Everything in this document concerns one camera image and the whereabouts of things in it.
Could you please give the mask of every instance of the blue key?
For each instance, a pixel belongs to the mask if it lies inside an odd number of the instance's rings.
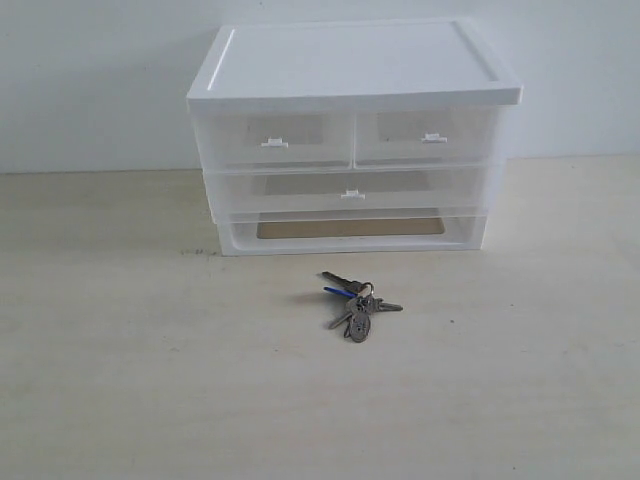
[[[345,290],[340,290],[338,288],[333,288],[333,287],[324,287],[324,289],[327,292],[330,293],[335,293],[336,295],[342,295],[343,297],[347,297],[347,298],[354,298],[357,297],[357,295],[355,293],[351,293],[351,292],[347,292]]]

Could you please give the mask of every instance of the translucent plastic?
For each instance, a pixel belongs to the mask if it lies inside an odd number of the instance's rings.
[[[404,171],[349,171],[308,174],[206,174],[205,184],[217,221],[238,222],[238,214],[485,207],[499,166]]]
[[[194,127],[205,172],[348,168],[352,163],[350,115],[201,115]]]
[[[414,159],[487,158],[499,108],[452,108],[421,112],[387,112],[357,117],[358,166],[397,166]]]
[[[439,234],[261,238],[260,223],[220,225],[225,255],[353,251],[468,250],[480,248],[486,217],[443,217]]]

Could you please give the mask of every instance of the white wall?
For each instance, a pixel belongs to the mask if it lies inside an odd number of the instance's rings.
[[[525,83],[513,156],[640,152],[637,0],[0,0],[0,172],[197,167],[220,24],[450,15]]]

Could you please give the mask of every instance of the table surface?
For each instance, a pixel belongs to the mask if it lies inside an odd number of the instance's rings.
[[[2,176],[2,477],[635,479],[639,205],[517,160],[482,251],[224,258],[200,172]]]

